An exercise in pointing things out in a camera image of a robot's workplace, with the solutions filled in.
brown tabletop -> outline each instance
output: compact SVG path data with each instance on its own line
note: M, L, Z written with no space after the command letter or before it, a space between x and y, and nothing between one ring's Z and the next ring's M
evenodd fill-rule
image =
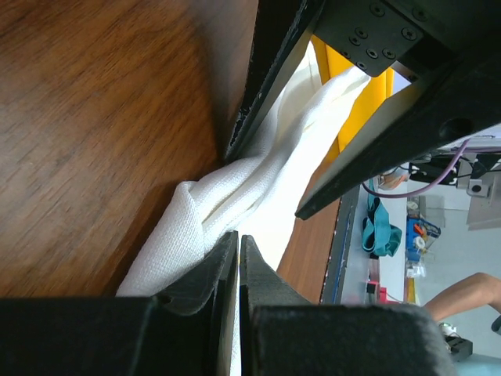
M258 0L3 0L0 295L112 294L217 168Z

purple cable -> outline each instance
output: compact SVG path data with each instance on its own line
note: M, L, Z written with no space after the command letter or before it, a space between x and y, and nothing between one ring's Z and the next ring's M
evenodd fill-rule
M365 183L362 183L362 186L364 190L369 192L370 194L373 194L376 197L382 197L382 198L407 198L407 197L412 197L416 196L418 194L424 193L427 190L430 190L434 186L437 186L445 177L452 171L454 168L454 165L457 163L457 161L460 159L461 154L463 154L464 150L467 148L467 144L469 139L467 139L461 147L456 151L456 154L454 154L454 157L450 161L450 163L447 165L445 170L440 174L439 177L437 177L433 182L428 184L427 186L424 186L423 188L419 188L418 190L415 190L414 192L408 192L408 193L397 193L397 194L385 194L385 193L379 193L371 190Z

